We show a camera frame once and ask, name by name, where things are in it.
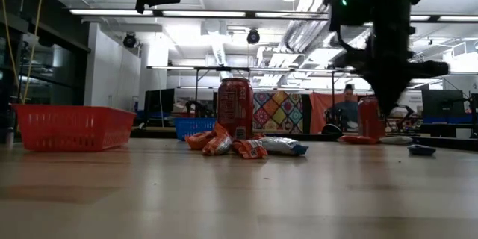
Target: table surface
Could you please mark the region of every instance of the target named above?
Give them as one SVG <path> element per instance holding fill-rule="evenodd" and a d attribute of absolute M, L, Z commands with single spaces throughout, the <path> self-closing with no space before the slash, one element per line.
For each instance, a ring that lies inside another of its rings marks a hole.
<path fill-rule="evenodd" d="M 304 143 L 204 157 L 176 140 L 99 153 L 0 149 L 2 238 L 478 238 L 478 155 Z"/>

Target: plastic basket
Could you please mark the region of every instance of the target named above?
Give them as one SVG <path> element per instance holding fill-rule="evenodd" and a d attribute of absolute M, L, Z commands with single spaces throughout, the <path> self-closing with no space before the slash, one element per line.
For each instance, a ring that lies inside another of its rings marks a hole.
<path fill-rule="evenodd" d="M 178 140 L 184 141 L 186 136 L 197 134 L 201 131 L 212 131 L 216 124 L 215 118 L 188 118 L 174 119 Z"/>
<path fill-rule="evenodd" d="M 14 105 L 25 149 L 97 152 L 128 142 L 135 113 L 73 105 Z"/>

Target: blue basket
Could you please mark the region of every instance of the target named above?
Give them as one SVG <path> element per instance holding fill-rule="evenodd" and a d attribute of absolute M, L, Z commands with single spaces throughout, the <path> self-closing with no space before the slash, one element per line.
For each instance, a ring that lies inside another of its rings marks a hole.
<path fill-rule="evenodd" d="M 201 131 L 212 131 L 216 124 L 215 118 L 175 118 L 178 140 L 184 141 L 186 136 L 195 135 Z"/>

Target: red basket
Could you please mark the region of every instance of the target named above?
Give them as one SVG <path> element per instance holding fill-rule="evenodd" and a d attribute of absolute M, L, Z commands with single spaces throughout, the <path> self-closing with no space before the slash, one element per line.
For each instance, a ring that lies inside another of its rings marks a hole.
<path fill-rule="evenodd" d="M 97 152 L 128 142 L 135 113 L 74 105 L 14 105 L 25 149 Z"/>

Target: patterned banner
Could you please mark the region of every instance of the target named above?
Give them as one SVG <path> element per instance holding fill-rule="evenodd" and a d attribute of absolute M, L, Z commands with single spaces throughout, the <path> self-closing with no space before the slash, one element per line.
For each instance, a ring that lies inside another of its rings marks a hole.
<path fill-rule="evenodd" d="M 254 93 L 254 129 L 286 130 L 303 133 L 302 97 L 300 94 Z"/>

